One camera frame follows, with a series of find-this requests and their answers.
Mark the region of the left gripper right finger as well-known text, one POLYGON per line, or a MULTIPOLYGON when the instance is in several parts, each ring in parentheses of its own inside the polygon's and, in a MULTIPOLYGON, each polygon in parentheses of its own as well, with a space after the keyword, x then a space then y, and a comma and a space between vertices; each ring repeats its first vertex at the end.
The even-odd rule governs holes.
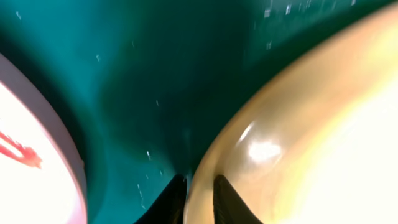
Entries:
POLYGON ((223 175, 213 182, 213 213, 215 224, 262 224, 223 175))

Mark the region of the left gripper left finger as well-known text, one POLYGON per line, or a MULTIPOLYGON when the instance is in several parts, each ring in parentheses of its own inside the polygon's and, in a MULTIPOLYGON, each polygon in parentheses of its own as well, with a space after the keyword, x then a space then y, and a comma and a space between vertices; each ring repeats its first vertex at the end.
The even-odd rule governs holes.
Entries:
POLYGON ((134 224, 182 224, 186 197, 187 180, 177 174, 134 224))

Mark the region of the yellow green plate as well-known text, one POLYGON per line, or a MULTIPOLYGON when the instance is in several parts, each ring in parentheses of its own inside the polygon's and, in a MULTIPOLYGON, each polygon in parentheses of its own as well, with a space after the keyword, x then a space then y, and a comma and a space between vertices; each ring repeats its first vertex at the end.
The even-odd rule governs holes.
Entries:
POLYGON ((262 223, 397 222, 397 4, 265 84, 201 160, 184 223, 215 223, 227 178, 262 223))

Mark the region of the white plate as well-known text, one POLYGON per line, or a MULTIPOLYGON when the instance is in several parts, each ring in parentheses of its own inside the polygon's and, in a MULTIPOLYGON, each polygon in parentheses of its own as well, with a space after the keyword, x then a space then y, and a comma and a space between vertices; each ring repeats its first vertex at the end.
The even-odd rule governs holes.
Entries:
POLYGON ((40 91, 1 57, 1 224, 87 224, 84 163, 40 91))

